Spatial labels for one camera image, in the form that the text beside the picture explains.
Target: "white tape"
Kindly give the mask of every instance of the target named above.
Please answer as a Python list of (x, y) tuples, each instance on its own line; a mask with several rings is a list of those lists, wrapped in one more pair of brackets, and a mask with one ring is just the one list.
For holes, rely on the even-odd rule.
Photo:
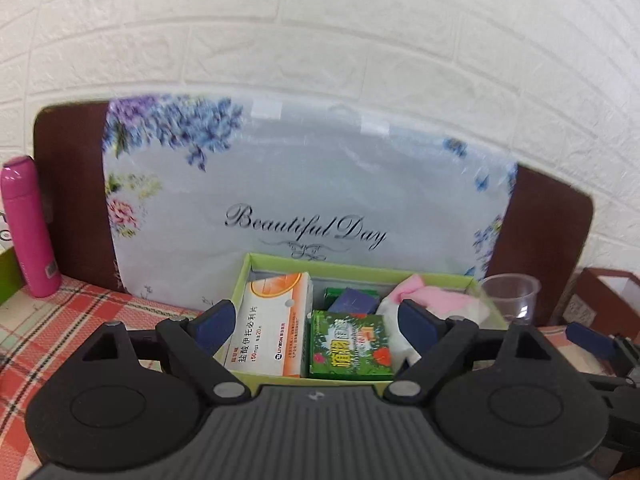
[(267, 99), (255, 99), (251, 107), (251, 117), (254, 119), (280, 120), (282, 102)]
[(390, 125), (388, 122), (371, 116), (362, 116), (360, 132), (363, 134), (388, 136)]

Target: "red flower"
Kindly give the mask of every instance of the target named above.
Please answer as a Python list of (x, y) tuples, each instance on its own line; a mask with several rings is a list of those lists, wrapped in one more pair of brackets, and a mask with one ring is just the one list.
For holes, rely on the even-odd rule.
[(391, 366), (391, 352), (389, 351), (389, 348), (378, 348), (372, 352), (372, 355), (374, 361), (379, 365)]
[(138, 228), (138, 219), (133, 216), (133, 208), (126, 202), (121, 202), (116, 198), (109, 201), (109, 217), (116, 225), (131, 224)]

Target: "white and orange medicine box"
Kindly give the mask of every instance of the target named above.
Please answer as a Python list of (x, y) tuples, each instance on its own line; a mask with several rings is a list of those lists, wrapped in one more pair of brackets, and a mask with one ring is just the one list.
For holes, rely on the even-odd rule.
[(238, 372), (300, 377), (306, 314), (312, 306), (307, 272), (246, 284), (225, 367)]

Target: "pink thermos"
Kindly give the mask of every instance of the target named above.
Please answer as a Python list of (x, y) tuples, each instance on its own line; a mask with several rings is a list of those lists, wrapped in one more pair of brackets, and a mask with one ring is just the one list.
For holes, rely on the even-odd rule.
[(34, 298), (53, 294), (62, 277), (44, 221), (36, 165), (30, 156), (16, 156), (2, 165), (0, 195), (29, 292)]

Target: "bottle cap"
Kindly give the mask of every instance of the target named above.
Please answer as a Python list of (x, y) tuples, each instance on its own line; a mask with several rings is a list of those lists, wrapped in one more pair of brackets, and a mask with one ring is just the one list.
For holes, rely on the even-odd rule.
[(37, 189), (38, 173), (29, 155), (15, 156), (2, 165), (0, 194), (3, 200), (18, 198)]

